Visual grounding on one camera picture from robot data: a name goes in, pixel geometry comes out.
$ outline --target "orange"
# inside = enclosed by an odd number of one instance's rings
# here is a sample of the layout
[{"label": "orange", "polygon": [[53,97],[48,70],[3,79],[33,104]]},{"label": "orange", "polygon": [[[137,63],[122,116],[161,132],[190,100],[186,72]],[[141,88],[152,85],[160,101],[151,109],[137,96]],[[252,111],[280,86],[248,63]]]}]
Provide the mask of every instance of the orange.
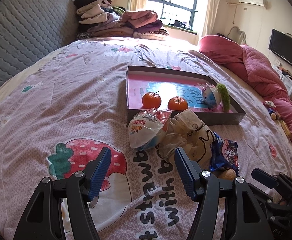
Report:
[{"label": "orange", "polygon": [[158,108],[161,105],[161,98],[158,92],[146,93],[142,98],[142,103],[145,109]]},{"label": "orange", "polygon": [[169,100],[168,109],[173,111],[184,111],[188,109],[188,103],[183,97],[174,97]]}]

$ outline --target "green fuzzy toy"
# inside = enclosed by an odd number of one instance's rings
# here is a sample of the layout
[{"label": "green fuzzy toy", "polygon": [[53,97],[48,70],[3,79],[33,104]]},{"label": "green fuzzy toy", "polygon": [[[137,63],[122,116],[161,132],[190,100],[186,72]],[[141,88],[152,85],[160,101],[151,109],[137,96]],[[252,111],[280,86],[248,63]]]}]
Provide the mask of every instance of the green fuzzy toy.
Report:
[{"label": "green fuzzy toy", "polygon": [[229,94],[226,86],[224,84],[217,84],[216,88],[220,94],[221,97],[221,102],[224,107],[224,112],[229,112],[230,110],[230,99],[229,99]]}]

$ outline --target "silver bolt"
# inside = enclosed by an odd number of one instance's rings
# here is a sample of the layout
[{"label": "silver bolt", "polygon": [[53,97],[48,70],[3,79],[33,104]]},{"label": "silver bolt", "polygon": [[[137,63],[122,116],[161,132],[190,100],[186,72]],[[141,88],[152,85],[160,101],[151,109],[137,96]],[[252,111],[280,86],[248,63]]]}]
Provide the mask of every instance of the silver bolt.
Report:
[{"label": "silver bolt", "polygon": [[84,175],[84,173],[82,171],[75,172],[75,177],[77,177],[77,178],[80,178],[83,175]]},{"label": "silver bolt", "polygon": [[210,176],[210,172],[209,171],[202,171],[201,175],[204,177],[209,177]]},{"label": "silver bolt", "polygon": [[42,183],[44,183],[44,184],[49,183],[49,181],[50,181],[49,177],[45,177],[42,179]]},{"label": "silver bolt", "polygon": [[239,183],[244,183],[244,178],[243,177],[236,177],[236,181]]}]

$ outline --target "wall-mounted tv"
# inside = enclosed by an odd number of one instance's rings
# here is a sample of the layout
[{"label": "wall-mounted tv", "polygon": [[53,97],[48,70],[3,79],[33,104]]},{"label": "wall-mounted tv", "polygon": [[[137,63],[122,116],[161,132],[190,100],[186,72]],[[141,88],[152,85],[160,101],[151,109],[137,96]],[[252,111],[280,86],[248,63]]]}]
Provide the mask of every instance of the wall-mounted tv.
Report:
[{"label": "wall-mounted tv", "polygon": [[292,66],[292,37],[273,29],[269,49]]}]

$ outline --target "oreo cookie package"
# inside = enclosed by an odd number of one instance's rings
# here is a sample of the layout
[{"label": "oreo cookie package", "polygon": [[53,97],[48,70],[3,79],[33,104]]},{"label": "oreo cookie package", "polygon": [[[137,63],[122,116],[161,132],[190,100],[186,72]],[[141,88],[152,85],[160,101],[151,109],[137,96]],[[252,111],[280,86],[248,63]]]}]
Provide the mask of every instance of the oreo cookie package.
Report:
[{"label": "oreo cookie package", "polygon": [[235,141],[222,139],[214,132],[216,140],[211,144],[210,171],[233,169],[238,176],[238,144]]}]

